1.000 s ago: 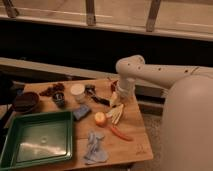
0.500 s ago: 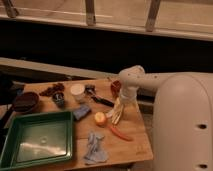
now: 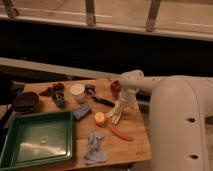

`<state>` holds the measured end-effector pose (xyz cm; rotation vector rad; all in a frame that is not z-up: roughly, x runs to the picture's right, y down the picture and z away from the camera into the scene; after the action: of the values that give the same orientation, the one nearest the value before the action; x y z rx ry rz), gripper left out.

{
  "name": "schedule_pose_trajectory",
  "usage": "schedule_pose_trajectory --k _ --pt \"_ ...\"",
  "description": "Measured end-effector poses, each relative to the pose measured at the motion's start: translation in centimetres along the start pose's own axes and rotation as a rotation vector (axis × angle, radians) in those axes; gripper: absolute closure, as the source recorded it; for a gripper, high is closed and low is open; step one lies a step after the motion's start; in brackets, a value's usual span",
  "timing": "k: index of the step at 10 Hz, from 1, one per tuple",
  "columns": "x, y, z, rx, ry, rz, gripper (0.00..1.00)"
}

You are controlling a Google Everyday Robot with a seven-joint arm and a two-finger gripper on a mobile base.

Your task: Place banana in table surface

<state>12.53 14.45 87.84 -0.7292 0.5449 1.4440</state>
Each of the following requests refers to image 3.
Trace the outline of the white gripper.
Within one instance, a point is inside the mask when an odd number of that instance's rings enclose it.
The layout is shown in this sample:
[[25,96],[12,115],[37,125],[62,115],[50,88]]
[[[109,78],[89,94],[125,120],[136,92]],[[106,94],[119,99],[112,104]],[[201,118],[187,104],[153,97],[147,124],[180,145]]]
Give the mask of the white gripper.
[[[122,88],[119,93],[119,100],[124,104],[130,104],[129,110],[131,113],[134,112],[134,103],[136,101],[136,90],[130,88]],[[115,106],[113,108],[113,120],[116,120],[122,111],[122,104],[119,101],[115,102]]]

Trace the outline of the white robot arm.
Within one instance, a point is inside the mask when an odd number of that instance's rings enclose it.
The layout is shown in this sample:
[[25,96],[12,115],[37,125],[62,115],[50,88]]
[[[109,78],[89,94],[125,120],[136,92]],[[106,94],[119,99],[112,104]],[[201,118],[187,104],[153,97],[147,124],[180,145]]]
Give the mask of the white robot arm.
[[138,91],[151,95],[152,171],[210,171],[205,119],[213,116],[213,77],[146,77],[133,70],[119,82],[125,106],[136,102]]

